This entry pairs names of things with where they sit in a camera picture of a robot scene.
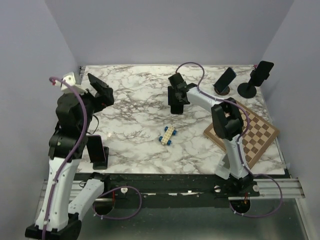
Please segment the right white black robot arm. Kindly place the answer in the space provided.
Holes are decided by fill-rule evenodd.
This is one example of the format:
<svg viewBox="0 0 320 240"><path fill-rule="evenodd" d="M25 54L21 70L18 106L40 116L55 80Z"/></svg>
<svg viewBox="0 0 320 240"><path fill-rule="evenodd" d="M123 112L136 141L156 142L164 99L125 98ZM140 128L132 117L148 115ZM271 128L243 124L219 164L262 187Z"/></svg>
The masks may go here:
<svg viewBox="0 0 320 240"><path fill-rule="evenodd" d="M168 105L171 114L183 114L184 106L189 104L211 113L215 134L223 140L226 148L226 154L221 157L215 174L228 182L230 192L236 196L243 195L254 179L243 148L244 121L240 111L244 109L233 98L216 98L201 91L194 83L187 84L180 73L175 73L168 80Z"/></svg>

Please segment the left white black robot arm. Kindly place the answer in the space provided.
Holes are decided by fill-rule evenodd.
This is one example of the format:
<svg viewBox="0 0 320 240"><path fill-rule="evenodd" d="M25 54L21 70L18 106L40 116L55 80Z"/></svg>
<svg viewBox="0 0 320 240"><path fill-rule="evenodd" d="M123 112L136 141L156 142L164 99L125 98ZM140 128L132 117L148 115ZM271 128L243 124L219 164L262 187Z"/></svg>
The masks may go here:
<svg viewBox="0 0 320 240"><path fill-rule="evenodd" d="M88 142L87 130L95 113L114 104L113 89L101 80L91 82L97 91L79 94L75 89L57 100L58 118L49 140L49 175L46 192L35 223L25 237L36 240L76 240L87 211L99 196L111 191L109 177L94 172L78 196L70 201L73 180Z"/></svg>

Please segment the black smartphone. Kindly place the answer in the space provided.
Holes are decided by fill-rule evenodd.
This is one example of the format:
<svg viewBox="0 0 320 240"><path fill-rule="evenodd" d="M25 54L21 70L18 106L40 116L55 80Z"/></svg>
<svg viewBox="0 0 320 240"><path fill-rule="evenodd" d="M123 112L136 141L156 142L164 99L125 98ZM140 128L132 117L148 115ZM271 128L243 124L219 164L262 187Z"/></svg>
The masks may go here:
<svg viewBox="0 0 320 240"><path fill-rule="evenodd" d="M182 115L184 113L184 105L186 104L183 101L179 101L176 98L175 91L172 86L167 87L168 92L168 105L170 106L170 113L173 115Z"/></svg>

